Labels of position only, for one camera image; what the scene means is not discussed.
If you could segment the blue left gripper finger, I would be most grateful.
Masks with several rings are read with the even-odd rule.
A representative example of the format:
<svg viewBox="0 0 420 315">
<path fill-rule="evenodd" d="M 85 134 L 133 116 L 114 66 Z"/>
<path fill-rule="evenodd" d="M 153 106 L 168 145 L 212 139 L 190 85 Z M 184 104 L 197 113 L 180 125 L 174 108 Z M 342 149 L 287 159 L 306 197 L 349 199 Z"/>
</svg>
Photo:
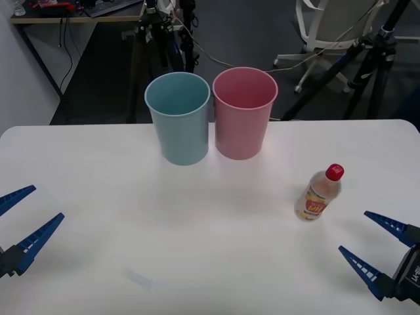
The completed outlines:
<svg viewBox="0 0 420 315">
<path fill-rule="evenodd" d="M 36 187 L 34 185 L 30 185 L 0 197 L 0 216 L 4 215 L 35 190 Z"/>
<path fill-rule="evenodd" d="M 6 274 L 10 277 L 14 274 L 23 275 L 64 218 L 63 213 L 57 214 L 21 242 L 2 252 L 1 277 Z"/>
</svg>

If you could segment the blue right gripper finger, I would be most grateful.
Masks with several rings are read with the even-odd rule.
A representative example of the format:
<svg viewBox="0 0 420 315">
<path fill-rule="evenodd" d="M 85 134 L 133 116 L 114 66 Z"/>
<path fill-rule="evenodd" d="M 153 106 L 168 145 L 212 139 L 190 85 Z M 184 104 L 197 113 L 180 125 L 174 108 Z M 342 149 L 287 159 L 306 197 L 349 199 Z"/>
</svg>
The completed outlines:
<svg viewBox="0 0 420 315">
<path fill-rule="evenodd" d="M 398 298 L 398 295 L 396 294 L 396 275 L 398 274 L 399 269 L 396 270 L 393 277 L 390 277 L 357 257 L 342 245 L 339 246 L 338 250 L 364 281 L 376 299 L 382 301 L 385 297 L 389 299 Z"/>
<path fill-rule="evenodd" d="M 419 227 L 371 211 L 365 211 L 364 215 L 383 227 L 404 245 L 419 244 Z"/>
</svg>

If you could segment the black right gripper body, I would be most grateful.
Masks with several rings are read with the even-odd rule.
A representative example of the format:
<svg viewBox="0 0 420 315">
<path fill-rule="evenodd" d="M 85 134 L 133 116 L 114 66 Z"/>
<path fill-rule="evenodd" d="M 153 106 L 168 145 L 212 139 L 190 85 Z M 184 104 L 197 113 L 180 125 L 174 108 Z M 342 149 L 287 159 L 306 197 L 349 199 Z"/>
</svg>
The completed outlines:
<svg viewBox="0 0 420 315">
<path fill-rule="evenodd" d="M 393 294 L 399 301 L 411 300 L 419 305 L 419 244 L 404 255 L 394 274 Z"/>
</svg>

